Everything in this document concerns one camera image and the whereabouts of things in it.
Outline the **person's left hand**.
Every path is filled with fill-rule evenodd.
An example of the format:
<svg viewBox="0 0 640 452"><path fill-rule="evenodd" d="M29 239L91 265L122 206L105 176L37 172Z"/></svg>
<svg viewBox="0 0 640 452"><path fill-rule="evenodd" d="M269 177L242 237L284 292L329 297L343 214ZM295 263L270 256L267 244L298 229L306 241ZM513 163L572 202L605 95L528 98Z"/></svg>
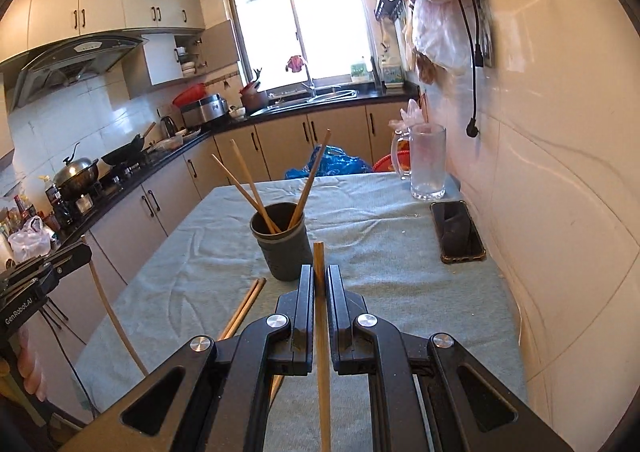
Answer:
<svg viewBox="0 0 640 452"><path fill-rule="evenodd" d="M20 352L17 354L18 372L23 378L25 391L40 402L47 400L47 380L37 350L29 339L29 331L23 326L17 333Z"/></svg>

